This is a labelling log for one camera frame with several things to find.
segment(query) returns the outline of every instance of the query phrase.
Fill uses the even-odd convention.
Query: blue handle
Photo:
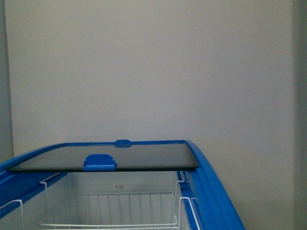
[[[108,154],[89,155],[83,163],[83,171],[115,171],[116,162]]]

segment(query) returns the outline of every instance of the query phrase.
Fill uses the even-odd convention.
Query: curved blue edge
[[[185,143],[199,163],[194,172],[188,173],[192,177],[192,190],[198,198],[207,229],[244,230],[239,215],[205,155],[192,141]]]
[[[198,198],[198,202],[200,205],[200,210],[202,210],[204,225],[206,229],[209,230],[244,230],[244,226],[240,217],[238,216],[233,204],[231,203],[221,181],[216,175],[213,167],[210,165],[209,161],[206,159],[205,155],[202,151],[189,140],[161,140],[161,141],[132,141],[127,142],[117,141],[119,145],[158,145],[158,144],[186,144],[197,162],[199,163],[199,167],[194,171],[186,172],[188,176],[192,177],[192,191],[195,193],[195,197]],[[6,169],[17,165],[25,160],[28,160],[32,157],[40,155],[44,152],[54,150],[57,148],[62,148],[65,146],[93,146],[93,145],[116,145],[116,142],[75,142],[75,143],[61,143],[56,145],[51,145],[47,147],[43,147],[40,149],[36,149],[34,151],[30,151],[23,155],[14,157],[2,164],[0,164],[0,188],[3,187],[6,183],[12,184],[12,181],[18,184],[19,187],[16,187],[16,190],[21,190],[21,194],[18,197],[25,197],[25,201],[33,197],[33,195],[41,191],[41,186],[39,188],[35,188],[32,185],[32,188],[29,186],[24,187],[24,180],[19,178],[22,175],[30,175],[33,178],[30,178],[30,181],[39,182],[41,176],[47,176],[48,173],[12,173],[5,171]],[[5,204],[5,200],[1,195],[0,198],[0,206]],[[7,213],[3,209],[0,212],[0,218],[3,217]]]

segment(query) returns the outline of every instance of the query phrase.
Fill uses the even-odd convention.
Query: white wall
[[[191,139],[247,229],[292,229],[292,1],[6,1],[15,154]]]

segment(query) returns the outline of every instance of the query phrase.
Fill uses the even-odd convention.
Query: white wire basket
[[[20,203],[9,220],[21,223],[16,229],[189,230],[186,200],[201,230],[176,172],[69,173],[52,186],[49,179],[33,201],[5,205]]]

